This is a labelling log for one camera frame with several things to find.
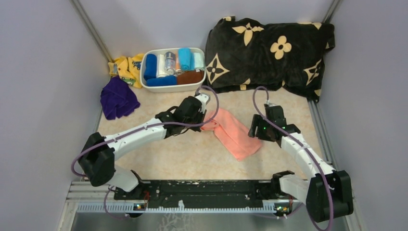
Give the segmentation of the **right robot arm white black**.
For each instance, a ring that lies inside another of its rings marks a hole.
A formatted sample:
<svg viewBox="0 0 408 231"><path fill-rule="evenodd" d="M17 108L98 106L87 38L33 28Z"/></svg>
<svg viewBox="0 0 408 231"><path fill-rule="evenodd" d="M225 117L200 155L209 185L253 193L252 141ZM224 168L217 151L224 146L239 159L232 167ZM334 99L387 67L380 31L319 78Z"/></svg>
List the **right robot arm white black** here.
<svg viewBox="0 0 408 231"><path fill-rule="evenodd" d="M266 103L265 114L255 114L249 137L276 142L294 158L306 179L291 171L274 174L271 193L276 198L287 194L305 204L314 222L351 215L354 212L351 178L326 163L305 141L300 129L287 124L280 105Z"/></svg>

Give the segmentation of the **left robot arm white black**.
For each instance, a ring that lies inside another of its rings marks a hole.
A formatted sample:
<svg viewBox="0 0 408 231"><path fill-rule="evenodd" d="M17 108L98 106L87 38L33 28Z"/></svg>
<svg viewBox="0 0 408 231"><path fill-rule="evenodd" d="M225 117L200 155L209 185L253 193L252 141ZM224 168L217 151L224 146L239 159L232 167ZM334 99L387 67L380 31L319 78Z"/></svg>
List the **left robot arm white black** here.
<svg viewBox="0 0 408 231"><path fill-rule="evenodd" d="M112 185L132 199L139 199L144 193L141 180L134 171L115 162L145 144L178 136L189 129L199 131L209 102L209 95L198 93L134 128L107 136L96 132L89 136L77 162L93 187Z"/></svg>

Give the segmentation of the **pink panda towel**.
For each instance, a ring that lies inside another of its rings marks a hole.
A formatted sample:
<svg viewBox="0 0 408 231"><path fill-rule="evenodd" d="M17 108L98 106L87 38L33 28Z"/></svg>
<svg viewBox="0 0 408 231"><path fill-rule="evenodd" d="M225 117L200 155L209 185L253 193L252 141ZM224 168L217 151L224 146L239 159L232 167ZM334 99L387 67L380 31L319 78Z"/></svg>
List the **pink panda towel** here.
<svg viewBox="0 0 408 231"><path fill-rule="evenodd" d="M201 130L212 131L238 161L255 154L262 147L262 142L249 137L249 129L225 109L209 112L204 121L209 122Z"/></svg>

